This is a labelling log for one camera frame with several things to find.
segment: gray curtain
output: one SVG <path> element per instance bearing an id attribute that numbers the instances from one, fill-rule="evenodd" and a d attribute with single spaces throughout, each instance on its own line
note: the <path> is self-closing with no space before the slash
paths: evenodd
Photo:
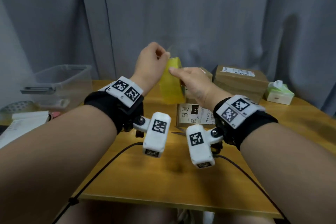
<path id="1" fill-rule="evenodd" d="M 184 66 L 260 69 L 336 112 L 335 0 L 3 0 L 33 71 L 94 65 L 130 76 L 157 41 Z"/>

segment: black wrist strap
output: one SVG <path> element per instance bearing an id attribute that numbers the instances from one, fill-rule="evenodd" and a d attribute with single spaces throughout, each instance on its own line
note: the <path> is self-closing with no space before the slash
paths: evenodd
<path id="1" fill-rule="evenodd" d="M 230 98 L 225 98 L 220 101 L 214 108 L 213 114 L 215 119 L 219 119 L 225 123 L 225 121 L 217 114 L 217 110 Z M 279 123 L 278 120 L 269 115 L 268 113 L 262 111 L 256 111 L 254 114 L 245 119 L 245 121 L 236 129 L 233 129 L 228 124 L 220 123 L 219 127 L 224 130 L 225 137 L 227 137 L 228 141 L 233 141 L 236 145 L 237 149 L 240 150 L 240 145 L 244 141 L 244 139 L 252 133 L 252 131 L 257 128 L 267 124 L 267 123 Z"/>
<path id="2" fill-rule="evenodd" d="M 92 105 L 110 117 L 119 134 L 122 129 L 126 132 L 130 131 L 133 128 L 133 120 L 144 115 L 143 98 L 141 96 L 131 108 L 127 108 L 117 98 L 105 91 L 96 91 L 85 98 L 84 105 Z"/>

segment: wooden table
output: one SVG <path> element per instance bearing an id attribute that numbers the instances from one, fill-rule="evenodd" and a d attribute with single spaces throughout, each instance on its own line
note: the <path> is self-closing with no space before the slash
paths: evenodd
<path id="1" fill-rule="evenodd" d="M 94 81 L 93 88 L 98 90 L 108 83 Z M 299 98 L 289 106 L 265 100 L 261 105 L 283 125 L 336 154 L 336 121 L 316 107 Z M 178 131 L 174 128 L 176 105 L 163 103 L 158 86 L 145 98 L 144 111 L 148 118 L 157 111 L 169 114 L 169 130 Z M 135 137 L 134 130 L 120 133 L 78 190 L 120 150 L 142 140 Z M 236 147 L 223 145 L 221 154 L 255 179 Z M 216 165 L 208 169 L 195 168 L 186 138 L 172 133 L 161 158 L 145 156 L 141 146 L 134 146 L 108 166 L 80 198 L 281 217 L 255 185 L 224 159 L 216 159 Z"/>

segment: plastic storage box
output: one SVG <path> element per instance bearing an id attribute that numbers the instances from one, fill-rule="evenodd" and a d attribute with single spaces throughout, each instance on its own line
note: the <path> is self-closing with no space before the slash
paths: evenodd
<path id="1" fill-rule="evenodd" d="M 92 92 L 90 65 L 58 65 L 22 82 L 22 94 L 44 110 L 69 111 Z"/>

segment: black cable tie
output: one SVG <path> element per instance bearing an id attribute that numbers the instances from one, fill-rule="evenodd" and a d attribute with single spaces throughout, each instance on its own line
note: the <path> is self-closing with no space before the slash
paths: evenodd
<path id="1" fill-rule="evenodd" d="M 79 203 L 78 199 L 74 198 L 74 197 L 70 197 L 68 201 L 69 201 L 71 206 L 77 205 Z"/>

